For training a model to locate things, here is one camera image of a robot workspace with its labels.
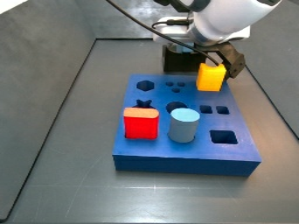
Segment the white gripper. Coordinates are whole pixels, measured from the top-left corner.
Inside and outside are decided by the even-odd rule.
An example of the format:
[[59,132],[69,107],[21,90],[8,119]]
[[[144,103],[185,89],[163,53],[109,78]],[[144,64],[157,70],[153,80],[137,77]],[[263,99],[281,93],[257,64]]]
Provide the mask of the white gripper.
[[193,42],[200,46],[215,46],[249,37],[249,27],[224,34],[197,18],[187,17],[163,17],[152,24],[152,28],[164,36],[183,43]]

